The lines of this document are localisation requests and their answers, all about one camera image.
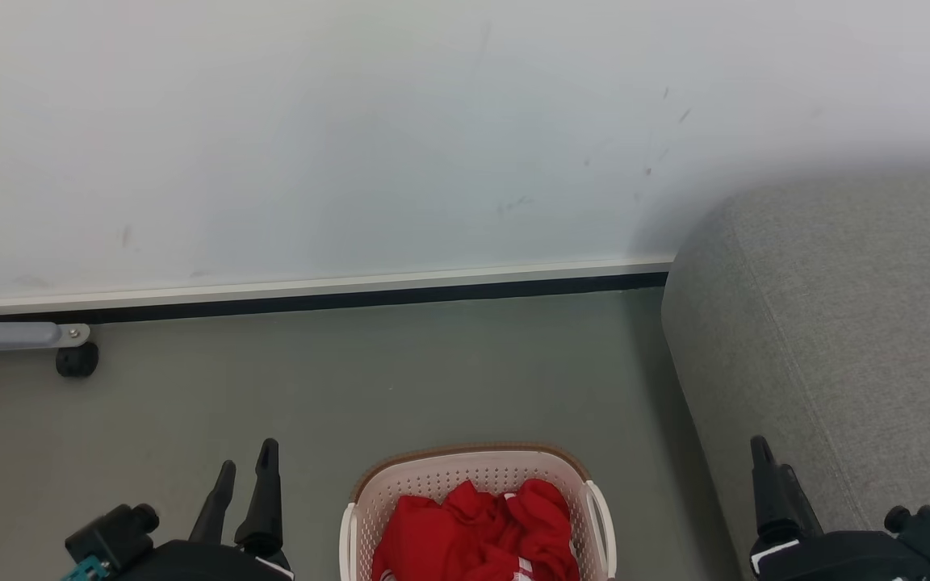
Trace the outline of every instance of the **brown basket rim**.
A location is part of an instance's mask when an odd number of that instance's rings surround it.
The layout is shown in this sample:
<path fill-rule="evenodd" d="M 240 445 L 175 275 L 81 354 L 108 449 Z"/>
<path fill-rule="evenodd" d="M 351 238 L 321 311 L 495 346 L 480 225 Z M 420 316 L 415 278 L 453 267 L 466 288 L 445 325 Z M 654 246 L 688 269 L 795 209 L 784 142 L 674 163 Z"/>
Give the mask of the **brown basket rim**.
<path fill-rule="evenodd" d="M 587 468 L 584 468 L 580 460 L 576 459 L 576 456 L 566 452 L 565 449 L 558 448 L 557 445 L 540 444 L 540 442 L 535 441 L 489 441 L 476 442 L 476 444 L 440 445 L 437 446 L 437 448 L 418 449 L 416 452 L 397 454 L 396 456 L 388 457 L 374 464 L 365 472 L 365 475 L 358 479 L 358 484 L 354 485 L 354 492 L 350 493 L 350 501 L 351 503 L 357 504 L 358 500 L 361 499 L 361 493 L 365 490 L 365 486 L 375 478 L 376 474 L 386 470 L 388 467 L 397 466 L 397 464 L 406 462 L 413 462 L 414 460 L 425 460 L 426 458 L 435 458 L 437 456 L 453 456 L 455 454 L 468 454 L 472 452 L 544 452 L 565 460 L 569 466 L 572 466 L 573 470 L 578 472 L 580 478 L 583 479 L 584 482 L 591 479 L 590 472 L 587 471 Z"/>

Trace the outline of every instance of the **red cloth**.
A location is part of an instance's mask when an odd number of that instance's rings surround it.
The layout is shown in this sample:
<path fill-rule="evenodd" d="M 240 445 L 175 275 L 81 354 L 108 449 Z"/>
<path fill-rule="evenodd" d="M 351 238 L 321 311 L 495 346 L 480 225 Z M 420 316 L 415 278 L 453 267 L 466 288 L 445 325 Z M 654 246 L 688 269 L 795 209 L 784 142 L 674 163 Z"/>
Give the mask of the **red cloth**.
<path fill-rule="evenodd" d="M 569 507 L 552 484 L 528 479 L 494 496 L 458 485 L 443 501 L 401 496 L 375 548 L 372 581 L 579 581 Z"/>

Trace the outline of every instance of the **perforated basket side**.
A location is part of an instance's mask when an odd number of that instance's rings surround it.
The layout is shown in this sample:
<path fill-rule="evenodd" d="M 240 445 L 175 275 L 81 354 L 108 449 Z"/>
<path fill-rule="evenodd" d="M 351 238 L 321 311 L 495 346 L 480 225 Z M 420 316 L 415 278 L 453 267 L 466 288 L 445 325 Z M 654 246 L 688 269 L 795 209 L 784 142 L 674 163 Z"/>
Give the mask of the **perforated basket side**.
<path fill-rule="evenodd" d="M 409 494 L 443 501 L 465 479 L 471 479 L 477 490 L 501 494 L 517 490 L 531 478 L 546 479 L 557 486 L 569 505 L 580 580 L 605 581 L 608 574 L 595 537 L 597 520 L 584 501 L 586 470 L 575 458 L 559 455 L 550 446 L 528 445 L 530 449 L 518 446 L 455 446 L 455 452 L 450 454 L 441 449 L 441 453 L 435 454 L 425 451 L 403 455 L 397 461 L 387 461 L 370 470 L 354 493 L 351 555 L 347 563 L 350 574 L 344 581 L 369 578 L 375 547 L 400 496 Z"/>

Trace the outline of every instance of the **baseboard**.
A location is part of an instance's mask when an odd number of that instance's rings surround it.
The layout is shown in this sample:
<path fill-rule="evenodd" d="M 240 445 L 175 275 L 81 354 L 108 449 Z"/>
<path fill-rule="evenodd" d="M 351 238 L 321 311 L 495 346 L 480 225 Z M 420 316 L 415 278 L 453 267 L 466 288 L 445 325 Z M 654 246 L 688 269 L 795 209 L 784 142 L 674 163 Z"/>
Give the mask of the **baseboard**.
<path fill-rule="evenodd" d="M 0 299 L 0 320 L 100 324 L 661 286 L 672 257 Z"/>

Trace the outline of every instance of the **gray fabric upholstery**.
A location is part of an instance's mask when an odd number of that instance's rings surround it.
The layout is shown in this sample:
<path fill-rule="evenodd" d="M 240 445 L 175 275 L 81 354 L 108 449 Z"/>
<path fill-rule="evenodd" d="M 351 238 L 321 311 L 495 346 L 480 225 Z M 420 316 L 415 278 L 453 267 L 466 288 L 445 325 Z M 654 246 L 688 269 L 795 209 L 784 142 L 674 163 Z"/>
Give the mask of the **gray fabric upholstery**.
<path fill-rule="evenodd" d="M 930 175 L 735 196 L 680 251 L 662 320 L 739 558 L 753 434 L 826 530 L 930 504 Z"/>

